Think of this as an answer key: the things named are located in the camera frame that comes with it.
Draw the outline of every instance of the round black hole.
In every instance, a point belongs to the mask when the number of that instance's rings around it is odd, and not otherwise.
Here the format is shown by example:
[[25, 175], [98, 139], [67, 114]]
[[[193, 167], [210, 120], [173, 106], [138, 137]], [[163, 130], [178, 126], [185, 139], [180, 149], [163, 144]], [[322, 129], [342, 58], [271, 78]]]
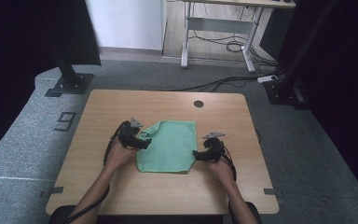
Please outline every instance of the round black hole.
[[203, 107], [203, 102], [202, 101], [195, 101], [194, 106], [198, 107], [198, 108], [201, 108], [201, 107]]

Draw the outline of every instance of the folded cloth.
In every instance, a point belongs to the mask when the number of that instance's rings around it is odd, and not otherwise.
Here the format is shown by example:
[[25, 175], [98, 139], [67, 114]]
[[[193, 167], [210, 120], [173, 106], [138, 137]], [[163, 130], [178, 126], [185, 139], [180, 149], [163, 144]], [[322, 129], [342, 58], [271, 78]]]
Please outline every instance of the folded cloth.
[[195, 121], [163, 120], [141, 131], [139, 138], [153, 139], [147, 149], [136, 154], [136, 165], [141, 172], [189, 171], [195, 161]]

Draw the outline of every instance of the wooden table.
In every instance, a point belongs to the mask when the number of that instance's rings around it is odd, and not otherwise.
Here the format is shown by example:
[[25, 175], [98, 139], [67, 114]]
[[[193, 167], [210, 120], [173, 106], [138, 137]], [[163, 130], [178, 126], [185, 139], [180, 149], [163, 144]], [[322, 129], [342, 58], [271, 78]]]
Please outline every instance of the wooden table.
[[[195, 107], [202, 101], [203, 107]], [[279, 210], [255, 128], [241, 94], [169, 91], [108, 91], [91, 93], [68, 150], [47, 212], [77, 204], [103, 168], [109, 138], [123, 121], [135, 117], [149, 127], [164, 119], [194, 120], [199, 151], [202, 136], [225, 132], [224, 141], [237, 168], [237, 183], [246, 201], [261, 214]], [[141, 173], [135, 159], [121, 167], [103, 201], [106, 215], [221, 215], [228, 214], [227, 197], [206, 166], [196, 161], [187, 174]]]
[[[278, 8], [294, 8], [296, 4], [291, 0], [290, 3], [273, 0], [182, 0], [185, 2], [185, 41], [182, 46], [182, 61], [181, 67], [187, 68], [188, 59], [188, 31], [209, 31], [221, 33], [235, 33], [248, 35], [248, 41], [242, 47], [242, 54], [250, 73], [255, 72], [255, 67], [249, 55], [249, 50], [255, 38], [255, 32], [260, 22], [261, 14], [264, 7], [278, 7]], [[206, 3], [219, 5], [234, 5], [243, 7], [256, 7], [254, 19], [252, 21], [233, 21], [233, 20], [217, 20], [209, 18], [195, 18], [191, 17], [191, 4]]]

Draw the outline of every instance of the hand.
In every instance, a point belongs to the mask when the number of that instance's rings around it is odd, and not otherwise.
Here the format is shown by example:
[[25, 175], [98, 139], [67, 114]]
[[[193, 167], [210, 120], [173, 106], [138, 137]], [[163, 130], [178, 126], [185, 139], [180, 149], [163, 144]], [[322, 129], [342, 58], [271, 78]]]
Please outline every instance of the hand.
[[220, 183], [224, 184], [229, 181], [234, 181], [234, 176], [229, 168], [228, 162], [224, 158], [220, 158], [217, 162], [205, 161], [205, 165], [212, 171]]
[[126, 163], [130, 158], [134, 157], [137, 151], [139, 151], [138, 148], [124, 148], [120, 141], [115, 138], [107, 157], [106, 166], [118, 168]]

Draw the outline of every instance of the human arm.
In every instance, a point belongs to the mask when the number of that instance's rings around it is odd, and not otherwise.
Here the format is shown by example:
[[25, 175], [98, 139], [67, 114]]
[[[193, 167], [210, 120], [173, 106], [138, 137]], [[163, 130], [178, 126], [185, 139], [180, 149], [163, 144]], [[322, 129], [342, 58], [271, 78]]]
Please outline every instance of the human arm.
[[[106, 192], [116, 170], [132, 158], [136, 152], [137, 149], [126, 149], [120, 144], [118, 139], [115, 139], [109, 156], [107, 157], [106, 165], [103, 167], [89, 190], [77, 204], [71, 216], [100, 199]], [[72, 223], [96, 223], [100, 207], [101, 204], [98, 204], [83, 216], [75, 219]]]
[[206, 161], [205, 165], [212, 171], [213, 175], [222, 184], [234, 214], [240, 224], [257, 224], [246, 201], [242, 198], [238, 185], [234, 180], [231, 169], [226, 160], [221, 158], [217, 162]]

